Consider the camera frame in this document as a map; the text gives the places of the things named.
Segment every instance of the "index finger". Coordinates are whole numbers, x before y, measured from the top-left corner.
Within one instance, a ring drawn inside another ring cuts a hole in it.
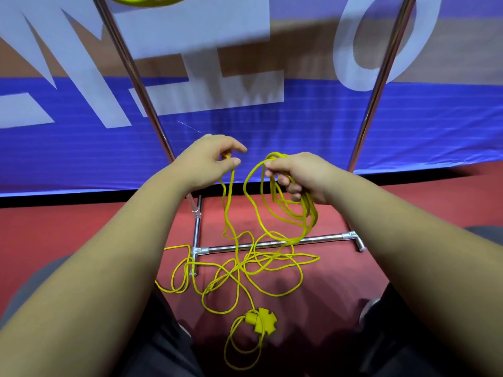
[[[227,152],[227,151],[238,151],[241,153],[245,153],[248,151],[248,148],[246,148],[242,143],[240,143],[238,140],[230,137],[230,136],[223,136],[221,138],[218,138],[219,143],[219,151],[220,153]]]

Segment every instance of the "yellow rope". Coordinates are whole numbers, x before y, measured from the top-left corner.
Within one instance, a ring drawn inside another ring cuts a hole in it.
[[[214,266],[217,268],[217,272],[215,273],[215,277],[213,280],[210,281],[210,283],[204,288],[203,291],[200,291],[198,289],[198,287],[196,285],[196,279],[195,279],[194,275],[192,275],[192,285],[194,286],[195,291],[201,296],[201,303],[203,304],[204,308],[214,314],[218,314],[218,315],[228,314],[228,313],[232,312],[234,310],[234,308],[236,308],[237,303],[239,301],[239,292],[242,289],[244,291],[244,293],[246,294],[246,296],[248,297],[248,299],[250,301],[250,305],[251,305],[251,309],[248,310],[247,313],[256,314],[257,320],[262,321],[261,316],[259,315],[259,311],[257,310],[257,307],[255,307],[255,304],[254,304],[254,301],[252,299],[250,292],[241,282],[242,274],[248,279],[248,281],[257,290],[259,290],[260,292],[262,292],[268,296],[271,296],[271,297],[282,297],[282,296],[288,295],[289,293],[295,291],[297,288],[300,287],[300,285],[302,284],[302,281],[304,280],[304,274],[302,272],[301,266],[304,264],[316,262],[317,260],[319,260],[319,256],[305,254],[305,253],[295,253],[294,245],[297,244],[307,234],[309,234],[311,229],[316,224],[316,221],[318,219],[318,212],[316,211],[316,207],[314,206],[314,203],[312,202],[311,196],[309,195],[309,193],[303,193],[301,196],[300,202],[293,202],[293,201],[285,199],[285,196],[281,192],[280,186],[275,181],[274,176],[272,176],[270,178],[272,200],[273,200],[273,202],[277,203],[280,206],[280,208],[286,213],[286,215],[290,219],[286,219],[286,218],[280,217],[277,214],[275,214],[271,210],[269,205],[267,204],[267,201],[264,196],[264,177],[265,177],[265,171],[266,171],[264,163],[266,161],[273,160],[278,157],[287,157],[287,156],[288,155],[280,154],[277,152],[273,152],[273,153],[269,154],[264,161],[257,164],[257,166],[255,166],[255,168],[251,170],[251,172],[249,173],[248,177],[246,178],[246,180],[244,181],[244,184],[243,184],[243,192],[244,192],[245,196],[247,196],[247,198],[250,200],[252,205],[254,206],[256,217],[259,221],[261,228],[264,231],[264,234],[262,234],[256,240],[255,240],[253,234],[249,231],[245,231],[245,232],[237,235],[236,231],[234,230],[234,227],[230,223],[228,212],[229,212],[230,203],[231,203],[231,199],[232,199],[232,186],[234,183],[234,171],[232,171],[231,175],[230,175],[229,193],[228,193],[227,201],[225,200],[225,196],[227,195],[227,190],[226,190],[225,184],[222,183],[222,181],[220,183],[223,186],[222,205],[223,205],[224,216],[225,216],[225,230],[222,235],[234,241],[234,243],[236,245],[234,258],[227,260],[223,264],[210,263],[210,262],[194,262],[194,259],[192,258],[192,251],[191,251],[190,245],[166,247],[165,250],[187,247],[188,255],[185,259],[183,259],[178,264],[178,266],[175,267],[173,274],[171,276],[171,289],[170,290],[162,287],[157,280],[155,281],[157,286],[162,291],[168,292],[168,293],[171,293],[171,292],[183,293],[189,287],[189,280],[190,280],[189,267],[190,266],[194,266],[194,267],[196,267],[196,266]],[[282,235],[281,233],[267,230],[267,228],[264,226],[264,223],[262,222],[260,214],[259,214],[258,207],[256,206],[253,199],[250,197],[250,195],[247,193],[248,181],[249,181],[250,177],[260,167],[262,167],[260,193],[262,196],[262,201],[266,205],[267,210],[269,210],[269,212],[273,216],[275,216],[277,219],[279,219],[283,222],[287,222],[287,223],[290,223],[293,225],[298,225],[298,226],[302,227],[302,234],[300,236],[295,237],[295,238],[287,238],[285,235]],[[293,212],[292,209],[290,209],[291,204],[295,204],[295,205],[300,204],[302,206],[302,214],[297,214],[297,213]],[[248,251],[248,253],[245,254],[243,260],[241,261],[239,259],[239,255],[238,255],[238,245],[239,245],[238,239],[241,236],[243,236],[244,234],[249,234],[251,236],[252,246],[251,246],[250,250]],[[276,251],[269,251],[269,252],[257,251],[255,248],[256,244],[261,239],[263,239],[263,237],[265,237],[265,236],[273,238],[274,240],[277,240],[277,241],[285,241],[286,243],[284,245],[282,245]],[[281,250],[285,247],[288,247],[288,246],[291,248],[291,252],[290,253],[281,253]],[[309,257],[311,259],[299,262],[299,261],[295,260],[295,258],[299,257],[299,256]],[[279,266],[279,267],[269,267],[274,260],[289,261],[289,263],[286,265],[283,265],[283,266]],[[257,264],[259,266],[259,269],[256,271],[247,270],[247,265],[252,264],[252,263]],[[232,265],[232,268],[230,270],[226,268],[226,266],[229,264]],[[175,274],[177,273],[177,271],[181,267],[183,267],[183,270],[184,270],[184,278],[183,278],[182,284],[179,287],[175,287],[174,277],[175,277]],[[299,270],[300,278],[299,278],[299,282],[297,283],[297,285],[286,292],[271,293],[271,292],[264,291],[252,279],[253,275],[257,275],[258,273],[260,273],[263,270],[278,271],[278,270],[282,270],[282,269],[288,268],[288,267],[297,267],[297,269]],[[225,311],[216,311],[216,310],[209,308],[205,302],[206,295],[208,295],[210,292],[216,291],[228,279],[232,279],[236,282],[236,300],[235,300],[234,304],[232,305],[231,308],[229,308],[228,310],[225,310]],[[233,335],[234,335],[237,327],[241,324],[241,322],[245,319],[245,317],[246,317],[246,313],[242,316],[236,317],[236,319],[234,320],[234,322],[232,323],[232,325],[230,327],[230,334],[229,334],[229,337],[227,338],[227,341],[225,342],[225,346],[224,346],[224,360],[229,367],[231,367],[232,369],[235,369],[235,370],[247,370],[247,369],[253,368],[256,365],[256,363],[259,361],[259,358],[261,355],[261,350],[262,350],[262,343],[264,340],[264,336],[266,335],[265,325],[261,325],[262,330],[261,330],[261,333],[259,336],[259,341],[257,342],[256,346],[253,349],[242,350],[239,347],[237,347],[237,345],[234,342]],[[249,365],[248,367],[244,367],[244,368],[239,368],[239,367],[232,365],[227,360],[227,348],[228,348],[229,342],[232,344],[232,346],[234,347],[234,349],[237,352],[242,353],[242,354],[249,354],[249,353],[254,353],[257,351],[257,356],[256,356],[255,361],[251,365]]]
[[[136,6],[136,7],[158,7],[178,4],[183,0],[113,0],[122,5]]]

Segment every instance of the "hand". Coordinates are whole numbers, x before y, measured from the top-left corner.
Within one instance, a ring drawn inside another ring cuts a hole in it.
[[[169,167],[178,171],[187,192],[203,189],[241,164],[237,157],[221,160],[222,154],[248,149],[236,139],[225,135],[204,135],[192,143]]]
[[[333,188],[333,174],[342,171],[334,165],[312,153],[298,153],[290,157],[282,157],[266,162],[266,176],[278,174],[278,183],[286,187],[292,195],[292,201],[299,201],[304,190],[311,193],[313,202],[330,204],[329,191]],[[295,180],[291,182],[286,174]]]

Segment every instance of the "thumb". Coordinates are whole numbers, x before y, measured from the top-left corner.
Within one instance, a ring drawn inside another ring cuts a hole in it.
[[[293,164],[290,157],[280,157],[273,161],[266,161],[264,165],[273,172],[290,172]]]
[[[222,173],[225,174],[227,172],[232,171],[239,164],[241,164],[241,160],[238,159],[237,157],[228,157],[226,159],[219,161],[218,163],[220,165]]]

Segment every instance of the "metal rack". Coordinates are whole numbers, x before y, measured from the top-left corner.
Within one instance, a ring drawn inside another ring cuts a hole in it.
[[[152,101],[150,100],[150,97],[147,93],[147,90],[145,88],[145,85],[143,84],[143,81],[141,79],[140,73],[138,71],[138,68],[136,67],[136,64],[133,60],[133,57],[131,56],[131,53],[129,52],[128,47],[126,46],[126,43],[124,42],[124,39],[119,31],[119,28],[117,26],[117,23],[110,11],[110,8],[106,2],[106,0],[93,0],[96,8],[103,20],[103,23],[105,27],[107,28],[107,31],[112,39],[112,42],[114,43],[114,46],[122,60],[122,63],[124,64],[124,67],[126,68],[129,77],[131,78],[131,82],[133,83],[133,86],[136,90],[136,93],[138,94],[138,97],[141,101],[141,104],[143,105],[143,108],[145,109],[147,116],[149,117],[152,126],[154,127],[154,131],[157,133],[157,136],[159,137],[160,143],[166,152],[167,158],[169,159],[170,163],[174,161],[175,156],[173,153],[173,149],[170,145],[169,140],[167,139],[167,136],[164,132],[164,129],[161,126],[159,117],[157,116],[157,113],[155,112],[154,105],[152,104]],[[358,158],[360,156],[360,152],[363,146],[363,143],[365,141],[365,138],[367,136],[368,130],[370,128],[370,124],[372,122],[372,119],[374,118],[375,111],[377,109],[377,106],[379,104],[379,101],[381,99],[381,94],[384,89],[384,86],[386,84],[386,81],[388,79],[389,72],[393,66],[393,62],[395,60],[396,54],[398,52],[398,48],[400,46],[400,42],[403,38],[403,34],[406,30],[407,23],[409,21],[409,18],[411,17],[412,9],[414,7],[416,0],[403,0],[402,5],[400,7],[400,11],[398,13],[398,16],[395,20],[395,23],[393,25],[393,30],[391,32],[391,36],[386,48],[386,52],[384,55],[384,59],[381,65],[381,68],[379,70],[379,74],[377,76],[377,80],[374,86],[374,89],[372,91],[372,95],[370,97],[370,101],[367,107],[367,111],[365,113],[365,117],[363,119],[363,122],[360,127],[360,132],[358,133],[358,137],[356,140],[355,147],[353,149],[353,152],[351,154],[351,159],[349,161],[349,167],[348,170],[350,172],[353,172],[355,170],[356,163],[358,161]],[[199,247],[199,242],[200,242],[200,233],[201,233],[201,209],[202,209],[202,201],[203,198],[202,196],[199,196],[198,202],[194,201],[194,198],[192,197],[191,194],[187,195],[187,199],[189,200],[189,203],[192,208],[192,212],[196,216],[196,223],[195,223],[195,228],[194,228],[194,241],[193,241],[193,246],[192,246],[192,256],[194,260],[197,260],[197,258],[201,255],[207,255],[207,254],[213,254],[213,253],[222,253],[222,252],[229,252],[229,251],[235,251],[236,247],[234,245],[229,245],[229,246],[215,246],[215,247]],[[298,245],[303,245],[303,244],[313,244],[313,243],[324,243],[324,242],[334,242],[334,241],[348,241],[348,240],[354,240],[355,245],[357,247],[357,250],[359,252],[365,251],[367,248],[365,247],[363,241],[360,239],[358,234],[355,231],[349,231],[346,233],[340,233],[340,234],[330,234],[330,235],[323,235],[323,236],[317,236],[317,237],[306,237],[302,239]],[[258,249],[266,249],[266,248],[275,248],[275,247],[280,247],[283,245],[285,242],[284,241],[268,241],[268,242],[260,242],[257,244],[256,248]],[[239,250],[249,250],[251,248],[252,244],[242,244],[239,245],[238,249]],[[197,275],[197,270],[192,269],[191,273],[194,273],[194,275]]]

